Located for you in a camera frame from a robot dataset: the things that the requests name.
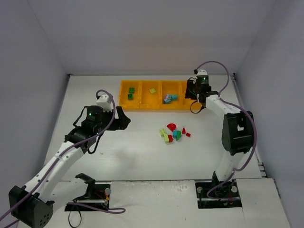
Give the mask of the blue flower lego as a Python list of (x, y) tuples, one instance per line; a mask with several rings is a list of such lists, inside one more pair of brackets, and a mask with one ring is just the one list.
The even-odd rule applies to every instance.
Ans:
[(170, 94), (166, 94), (164, 99), (163, 99), (163, 103), (164, 104), (169, 104), (171, 102), (171, 95)]

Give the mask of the dark green lego brick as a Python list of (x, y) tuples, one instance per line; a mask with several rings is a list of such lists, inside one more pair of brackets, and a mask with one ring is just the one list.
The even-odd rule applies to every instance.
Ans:
[(129, 88), (129, 93), (130, 93), (130, 94), (134, 94), (134, 92), (135, 92), (135, 88), (134, 88), (134, 87), (130, 87), (130, 88)]

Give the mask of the yellow-green lego brick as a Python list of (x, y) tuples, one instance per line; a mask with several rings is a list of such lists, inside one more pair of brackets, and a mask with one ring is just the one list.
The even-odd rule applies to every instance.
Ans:
[(155, 94), (156, 93), (156, 90), (154, 88), (150, 89), (149, 91), (150, 91), (151, 94)]

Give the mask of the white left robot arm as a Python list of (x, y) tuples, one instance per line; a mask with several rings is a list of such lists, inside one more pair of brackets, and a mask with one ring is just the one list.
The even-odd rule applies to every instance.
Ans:
[(131, 119), (122, 107), (111, 111), (97, 105), (85, 106), (86, 113), (80, 125), (65, 135), (59, 150), (41, 171), (24, 186), (14, 186), (9, 192), (9, 212), (31, 228), (43, 228), (60, 207), (78, 198), (90, 198), (96, 191), (95, 179), (80, 173), (66, 188), (55, 190), (58, 182), (84, 154), (91, 154), (105, 131), (124, 130)]

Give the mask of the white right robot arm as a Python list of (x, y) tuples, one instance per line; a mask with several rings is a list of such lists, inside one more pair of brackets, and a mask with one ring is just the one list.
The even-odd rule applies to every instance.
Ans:
[(213, 91), (205, 70), (196, 71), (195, 75), (187, 80), (185, 98), (201, 104), (201, 110), (208, 109), (223, 121), (221, 142), (224, 152), (219, 167), (213, 173), (213, 179), (222, 183), (239, 169), (244, 154), (255, 149), (254, 116), (251, 111), (224, 101), (219, 92)]

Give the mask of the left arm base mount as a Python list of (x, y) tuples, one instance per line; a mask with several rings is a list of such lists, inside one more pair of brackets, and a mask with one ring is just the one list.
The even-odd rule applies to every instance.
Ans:
[(111, 184), (109, 182), (96, 182), (95, 179), (84, 173), (76, 175), (77, 180), (82, 180), (87, 185), (83, 196), (73, 200), (74, 203), (84, 204), (90, 207), (109, 210)]

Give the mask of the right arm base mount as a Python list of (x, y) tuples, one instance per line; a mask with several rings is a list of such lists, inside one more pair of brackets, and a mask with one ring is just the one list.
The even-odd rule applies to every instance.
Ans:
[(225, 183), (222, 187), (216, 188), (207, 196), (208, 191), (218, 184), (219, 182), (215, 181), (195, 182), (198, 209), (241, 208), (242, 202), (236, 180)]

